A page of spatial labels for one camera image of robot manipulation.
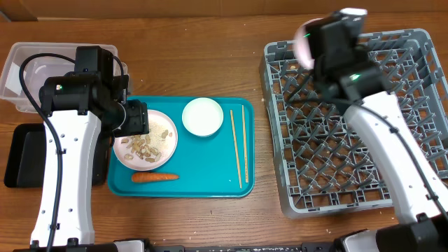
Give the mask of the wooden chopstick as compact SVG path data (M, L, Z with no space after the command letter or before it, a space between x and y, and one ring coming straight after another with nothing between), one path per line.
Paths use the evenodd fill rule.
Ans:
M232 135L233 135L233 142L234 142L234 151L235 151L235 158L237 163L237 175L239 179L239 188L242 189L242 175L241 175L241 167L239 162L239 151L238 151L238 143L237 143L237 136L236 136L236 130L235 130L235 120L233 115L233 110L230 110L230 121L232 125Z
M245 108L244 108L244 105L241 105L241 121L242 121L242 133L243 133L243 143L244 143L245 183L249 183L249 159L248 159L248 151L247 151L246 120L245 120Z

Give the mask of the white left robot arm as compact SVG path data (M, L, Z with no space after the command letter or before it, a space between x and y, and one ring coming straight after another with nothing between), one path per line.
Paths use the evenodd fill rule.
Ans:
M128 100L128 75L114 74L119 62L98 45L79 46L73 71L47 78L37 100L26 94L44 121L46 147L32 249L92 247L94 161L106 161L112 138L149 131L146 103Z

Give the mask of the pink bowl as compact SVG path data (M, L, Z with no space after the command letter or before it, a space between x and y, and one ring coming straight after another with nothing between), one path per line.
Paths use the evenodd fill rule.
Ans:
M317 41L317 33L307 31L308 25L315 25L320 18L303 23L295 33L293 54L299 65L306 70L314 68L314 62L322 54L321 44Z

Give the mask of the white bowl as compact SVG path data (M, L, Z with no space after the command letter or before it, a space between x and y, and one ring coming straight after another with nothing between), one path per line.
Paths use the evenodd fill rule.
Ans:
M209 137L223 124L223 109L210 98L200 97L189 101L182 112L183 126L197 137Z

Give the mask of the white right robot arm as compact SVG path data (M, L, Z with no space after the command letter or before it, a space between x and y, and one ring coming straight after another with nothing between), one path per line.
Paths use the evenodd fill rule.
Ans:
M447 187L412 136L382 70L358 44L365 9L344 8L304 23L295 56L311 71L321 101L337 106L369 150L400 223L447 217Z

